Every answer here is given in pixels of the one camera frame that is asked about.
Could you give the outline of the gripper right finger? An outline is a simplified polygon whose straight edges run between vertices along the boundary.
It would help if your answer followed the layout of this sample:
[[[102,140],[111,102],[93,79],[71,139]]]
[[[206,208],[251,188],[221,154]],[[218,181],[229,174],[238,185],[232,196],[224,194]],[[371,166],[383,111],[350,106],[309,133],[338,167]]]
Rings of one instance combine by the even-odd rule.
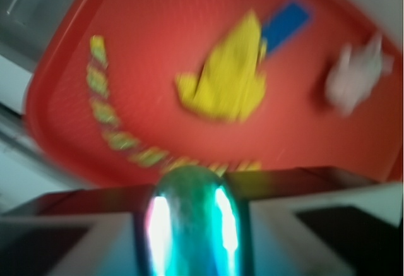
[[[332,167],[225,176],[243,275],[402,275],[403,185]]]

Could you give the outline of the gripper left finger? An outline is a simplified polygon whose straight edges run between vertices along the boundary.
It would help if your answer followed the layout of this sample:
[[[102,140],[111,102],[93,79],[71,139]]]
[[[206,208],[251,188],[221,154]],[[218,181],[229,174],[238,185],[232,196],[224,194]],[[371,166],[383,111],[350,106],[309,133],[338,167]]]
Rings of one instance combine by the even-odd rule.
[[[1,214],[1,275],[149,275],[153,186],[47,193]]]

